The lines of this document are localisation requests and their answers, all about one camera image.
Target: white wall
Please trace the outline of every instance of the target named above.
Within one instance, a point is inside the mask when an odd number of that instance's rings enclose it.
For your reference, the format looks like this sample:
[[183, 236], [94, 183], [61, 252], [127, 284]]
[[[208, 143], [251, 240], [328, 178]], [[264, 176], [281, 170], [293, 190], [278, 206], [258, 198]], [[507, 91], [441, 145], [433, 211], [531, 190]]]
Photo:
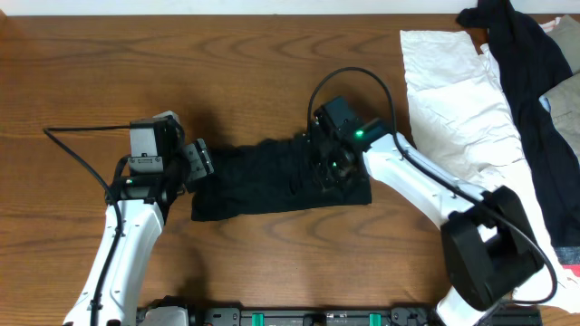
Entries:
[[[0, 0], [34, 14], [456, 14], [477, 0]], [[526, 14], [580, 13], [580, 0], [512, 0]]]

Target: white cloth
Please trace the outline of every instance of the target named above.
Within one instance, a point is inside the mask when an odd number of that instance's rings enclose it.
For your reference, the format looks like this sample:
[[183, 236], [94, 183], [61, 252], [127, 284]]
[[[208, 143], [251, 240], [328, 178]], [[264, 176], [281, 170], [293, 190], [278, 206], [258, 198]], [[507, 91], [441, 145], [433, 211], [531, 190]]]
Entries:
[[540, 24], [540, 27], [542, 27], [542, 29], [544, 30], [544, 33], [552, 32], [554, 27], [556, 27], [558, 24], [560, 24], [560, 19], [562, 19], [562, 17], [556, 17], [556, 19], [554, 19], [553, 21], [549, 21], [547, 23]]
[[[465, 32], [401, 31], [411, 133], [417, 149], [450, 173], [490, 191], [501, 185], [522, 201], [534, 236], [556, 268], [556, 298], [548, 305], [580, 312], [579, 280], [558, 262], [536, 200], [529, 166], [498, 63], [488, 46], [478, 55]], [[514, 299], [546, 297], [544, 267], [513, 292]]]

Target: table surface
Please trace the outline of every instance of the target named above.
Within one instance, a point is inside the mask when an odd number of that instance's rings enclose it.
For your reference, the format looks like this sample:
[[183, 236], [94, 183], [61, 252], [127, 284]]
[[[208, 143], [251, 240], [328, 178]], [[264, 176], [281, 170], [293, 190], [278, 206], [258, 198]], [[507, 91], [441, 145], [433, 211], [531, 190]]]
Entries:
[[[284, 139], [305, 128], [328, 72], [362, 66], [391, 87], [409, 137], [399, 31], [460, 30], [454, 15], [9, 17], [1, 28], [0, 325], [61, 324], [102, 237], [102, 189], [42, 127], [174, 110], [188, 138], [209, 145]], [[317, 103], [339, 94], [365, 118], [388, 117], [363, 76], [330, 81]], [[130, 152], [126, 131], [62, 138], [107, 180]], [[439, 231], [389, 187], [372, 182], [372, 194], [368, 206], [216, 223], [191, 222], [191, 196], [180, 197], [140, 304], [166, 294], [247, 307], [436, 303], [450, 287]], [[543, 316], [546, 325], [580, 322], [554, 308]]]

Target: black cloth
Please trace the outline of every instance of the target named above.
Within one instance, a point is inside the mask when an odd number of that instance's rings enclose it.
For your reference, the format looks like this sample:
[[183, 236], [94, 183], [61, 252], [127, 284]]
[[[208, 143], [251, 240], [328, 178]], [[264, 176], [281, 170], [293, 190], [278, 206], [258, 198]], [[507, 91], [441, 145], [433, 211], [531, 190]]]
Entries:
[[580, 245], [580, 168], [538, 99], [572, 76], [557, 44], [507, 0], [479, 1], [457, 17], [463, 27], [487, 28], [489, 50], [520, 133], [553, 246]]
[[342, 189], [323, 191], [308, 164], [306, 137], [302, 135], [209, 152], [215, 173], [197, 185], [191, 213], [194, 221], [372, 201], [366, 175], [351, 179]]

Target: green connector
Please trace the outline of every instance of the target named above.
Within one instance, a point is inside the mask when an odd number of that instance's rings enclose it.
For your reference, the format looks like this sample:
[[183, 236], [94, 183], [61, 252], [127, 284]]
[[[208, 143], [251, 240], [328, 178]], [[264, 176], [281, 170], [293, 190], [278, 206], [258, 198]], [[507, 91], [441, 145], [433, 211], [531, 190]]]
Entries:
[[370, 326], [381, 326], [381, 315], [379, 313], [371, 313], [369, 321]]
[[264, 314], [262, 313], [252, 314], [252, 326], [264, 326]]

